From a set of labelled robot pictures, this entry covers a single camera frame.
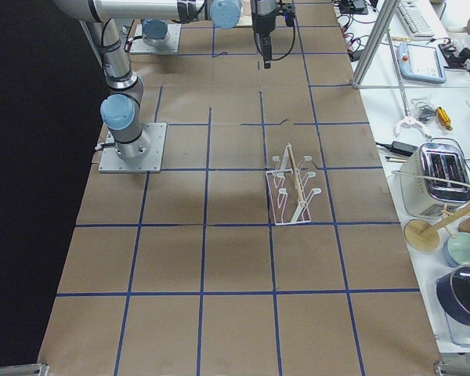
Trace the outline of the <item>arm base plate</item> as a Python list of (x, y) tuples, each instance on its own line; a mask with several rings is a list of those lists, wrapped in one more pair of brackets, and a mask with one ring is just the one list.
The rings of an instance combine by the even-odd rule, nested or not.
[(133, 143), (117, 143), (107, 132), (99, 160), (101, 173), (159, 173), (163, 160), (167, 123), (140, 123), (141, 136)]
[(131, 55), (175, 55), (179, 52), (181, 26), (169, 24), (163, 38), (152, 38), (143, 32), (143, 25), (138, 24), (132, 38), (129, 39)]

